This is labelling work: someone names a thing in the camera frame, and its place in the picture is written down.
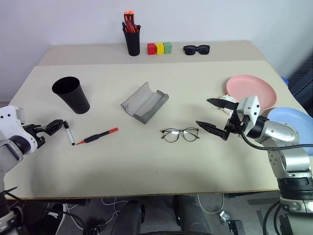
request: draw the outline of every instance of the beige table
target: beige table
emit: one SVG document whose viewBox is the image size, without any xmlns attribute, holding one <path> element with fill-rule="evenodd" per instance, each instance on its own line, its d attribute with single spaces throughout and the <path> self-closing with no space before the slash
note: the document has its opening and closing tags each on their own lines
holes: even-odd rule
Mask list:
<svg viewBox="0 0 313 235">
<path fill-rule="evenodd" d="M 228 141 L 204 130 L 199 140 L 162 140 L 168 127 L 197 127 L 206 121 L 223 128 L 228 116 L 206 102 L 225 93 L 230 77 L 251 74 L 277 93 L 275 107 L 304 109 L 286 84 L 249 42 L 212 42 L 208 56 L 186 56 L 173 44 L 168 55 L 130 57 L 125 45 L 51 48 L 11 101 L 23 107 L 26 123 L 66 119 L 76 142 L 118 127 L 95 142 L 71 146 L 64 129 L 11 170 L 6 188 L 23 198 L 102 197 L 158 193 L 242 192 L 277 189 L 266 151 L 231 135 Z M 52 90 L 61 77 L 80 79 L 90 110 L 75 114 Z M 146 124 L 120 104 L 148 81 L 169 100 Z"/>
</svg>

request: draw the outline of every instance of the plate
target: plate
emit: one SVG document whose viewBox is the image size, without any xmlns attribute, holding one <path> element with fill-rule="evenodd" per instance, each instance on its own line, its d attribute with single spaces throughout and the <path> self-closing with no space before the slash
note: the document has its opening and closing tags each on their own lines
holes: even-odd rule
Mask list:
<svg viewBox="0 0 313 235">
<path fill-rule="evenodd" d="M 237 75 L 230 78 L 226 84 L 228 94 L 237 102 L 244 97 L 257 95 L 261 110 L 269 109 L 277 100 L 274 89 L 262 79 L 251 75 Z"/>
<path fill-rule="evenodd" d="M 268 119 L 279 123 L 287 123 L 299 133 L 299 142 L 313 143 L 313 118 L 309 115 L 288 107 L 271 110 Z M 313 148 L 304 148 L 308 155 L 313 156 Z"/>
</svg>

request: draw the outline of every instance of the blue object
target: blue object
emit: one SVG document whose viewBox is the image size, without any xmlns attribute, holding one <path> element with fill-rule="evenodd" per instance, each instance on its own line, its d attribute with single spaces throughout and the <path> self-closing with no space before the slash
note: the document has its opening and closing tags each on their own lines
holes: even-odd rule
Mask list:
<svg viewBox="0 0 313 235">
<path fill-rule="evenodd" d="M 286 77 L 282 77 L 282 79 L 284 80 L 284 82 L 288 85 L 289 84 L 289 80 Z"/>
<path fill-rule="evenodd" d="M 299 133 L 299 142 L 313 143 L 313 118 L 292 108 L 279 107 L 271 110 L 268 119 L 278 123 L 287 123 Z M 313 156 L 313 148 L 304 148 L 308 155 Z"/>
</svg>

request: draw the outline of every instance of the glasses lens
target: glasses lens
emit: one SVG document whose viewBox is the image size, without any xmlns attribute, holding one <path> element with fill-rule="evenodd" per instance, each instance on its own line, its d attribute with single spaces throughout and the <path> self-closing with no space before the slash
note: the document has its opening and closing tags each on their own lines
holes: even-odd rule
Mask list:
<svg viewBox="0 0 313 235">
<path fill-rule="evenodd" d="M 199 46 L 199 53 L 202 55 L 207 55 L 210 52 L 209 46 Z"/>
<path fill-rule="evenodd" d="M 192 46 L 187 46 L 184 48 L 186 55 L 193 55 L 196 53 L 196 48 Z"/>
<path fill-rule="evenodd" d="M 198 130 L 196 128 L 187 128 L 183 131 L 185 140 L 195 141 L 198 136 Z"/>
<path fill-rule="evenodd" d="M 177 129 L 168 129 L 163 133 L 164 139 L 168 142 L 175 142 L 179 138 L 179 131 Z"/>
</svg>

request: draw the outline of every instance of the eyeglasses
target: eyeglasses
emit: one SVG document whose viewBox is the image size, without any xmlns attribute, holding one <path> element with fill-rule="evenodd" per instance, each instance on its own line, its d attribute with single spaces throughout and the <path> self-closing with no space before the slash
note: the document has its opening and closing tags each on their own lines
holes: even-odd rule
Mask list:
<svg viewBox="0 0 313 235">
<path fill-rule="evenodd" d="M 186 55 L 194 55 L 196 51 L 198 51 L 201 55 L 207 55 L 210 52 L 209 45 L 200 45 L 198 47 L 194 45 L 184 46 L 183 50 L 185 51 Z"/>
<path fill-rule="evenodd" d="M 194 127 L 188 127 L 184 130 L 178 130 L 175 128 L 169 128 L 166 130 L 161 131 L 163 133 L 163 136 L 161 139 L 165 139 L 167 142 L 175 142 L 179 138 L 179 133 L 182 132 L 182 136 L 184 137 L 185 140 L 192 142 L 195 141 L 196 139 L 199 139 L 198 137 L 198 128 Z"/>
</svg>

